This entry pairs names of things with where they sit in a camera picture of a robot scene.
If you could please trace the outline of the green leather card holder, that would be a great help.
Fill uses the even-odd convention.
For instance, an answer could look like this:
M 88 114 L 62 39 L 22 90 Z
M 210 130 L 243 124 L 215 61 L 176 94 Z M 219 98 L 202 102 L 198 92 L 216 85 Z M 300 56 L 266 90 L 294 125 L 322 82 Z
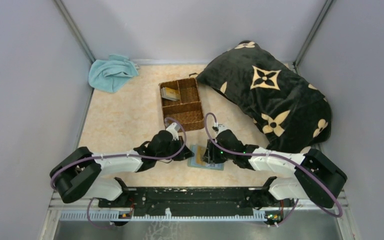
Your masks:
M 187 165 L 191 168 L 200 168 L 200 169 L 206 169 L 206 170 L 215 170 L 215 171 L 223 171 L 224 170 L 224 164 L 223 163 L 207 163 L 206 166 L 199 166 L 196 164 L 196 148 L 199 145 L 191 145 L 190 150 L 194 154 L 193 157 L 188 159 Z

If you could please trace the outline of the brown woven divided basket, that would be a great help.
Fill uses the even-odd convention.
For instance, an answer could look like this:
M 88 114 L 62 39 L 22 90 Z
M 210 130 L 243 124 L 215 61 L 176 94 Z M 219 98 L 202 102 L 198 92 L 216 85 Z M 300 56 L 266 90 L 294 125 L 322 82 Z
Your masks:
M 188 131 L 204 128 L 204 113 L 200 99 L 197 80 L 194 77 L 183 78 L 158 84 L 160 95 L 163 88 L 176 90 L 179 99 L 176 101 L 161 98 L 162 118 L 177 120 Z

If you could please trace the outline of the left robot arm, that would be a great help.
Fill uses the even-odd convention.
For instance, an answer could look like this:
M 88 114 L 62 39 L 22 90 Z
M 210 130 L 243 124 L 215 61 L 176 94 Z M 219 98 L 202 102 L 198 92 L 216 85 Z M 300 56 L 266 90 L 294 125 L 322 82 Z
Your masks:
M 144 172 L 161 160 L 183 161 L 193 156 L 183 137 L 171 130 L 161 130 L 150 141 L 122 153 L 98 154 L 82 146 L 50 172 L 50 185 L 65 204 L 94 198 L 105 208 L 124 207 L 132 194 L 121 178 L 109 175 Z

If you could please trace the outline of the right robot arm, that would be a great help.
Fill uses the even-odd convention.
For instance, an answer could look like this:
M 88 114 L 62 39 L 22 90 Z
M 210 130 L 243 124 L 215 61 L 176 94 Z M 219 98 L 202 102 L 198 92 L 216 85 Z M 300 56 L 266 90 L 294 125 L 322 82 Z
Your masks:
M 283 200 L 309 200 L 320 208 L 339 206 L 338 197 L 347 175 L 321 151 L 306 153 L 269 150 L 242 143 L 230 129 L 219 130 L 207 141 L 205 160 L 233 161 L 241 169 L 271 172 L 273 176 L 256 192 L 247 195 L 255 208 L 274 207 Z

